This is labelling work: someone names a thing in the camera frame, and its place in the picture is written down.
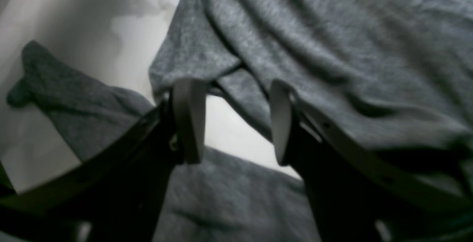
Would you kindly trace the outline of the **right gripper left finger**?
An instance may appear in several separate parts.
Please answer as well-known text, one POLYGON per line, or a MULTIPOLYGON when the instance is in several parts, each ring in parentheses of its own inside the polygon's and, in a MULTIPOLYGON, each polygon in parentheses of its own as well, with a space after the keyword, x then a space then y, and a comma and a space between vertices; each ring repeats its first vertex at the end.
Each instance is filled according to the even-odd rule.
POLYGON ((149 242, 173 169, 204 151, 207 84, 177 80, 158 107, 78 168, 1 197, 1 231, 32 242, 149 242))

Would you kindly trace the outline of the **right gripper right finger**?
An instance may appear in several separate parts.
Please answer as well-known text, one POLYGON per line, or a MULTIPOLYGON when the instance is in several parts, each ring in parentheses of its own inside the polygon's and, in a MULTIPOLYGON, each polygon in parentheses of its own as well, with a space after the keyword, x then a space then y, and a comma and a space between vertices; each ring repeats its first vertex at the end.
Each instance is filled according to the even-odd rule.
POLYGON ((382 158, 284 81, 272 81, 269 97, 277 162, 302 178, 323 242, 472 241, 464 153, 382 158))

